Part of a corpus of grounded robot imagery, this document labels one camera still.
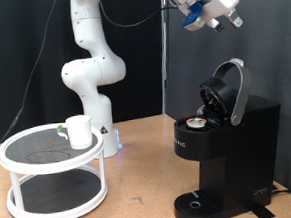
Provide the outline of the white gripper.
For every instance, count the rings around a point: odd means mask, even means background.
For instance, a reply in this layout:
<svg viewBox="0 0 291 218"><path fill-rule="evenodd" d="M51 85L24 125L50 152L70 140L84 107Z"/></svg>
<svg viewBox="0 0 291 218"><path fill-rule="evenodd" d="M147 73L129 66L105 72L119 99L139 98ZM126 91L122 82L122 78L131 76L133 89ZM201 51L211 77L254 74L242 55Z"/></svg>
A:
<svg viewBox="0 0 291 218"><path fill-rule="evenodd" d="M223 31L224 25L214 18L226 15L231 24L235 28L239 28L244 21L239 17L237 10L234 10L238 2L239 0L195 0L191 6L193 18L203 19L207 26L220 33Z"/></svg>

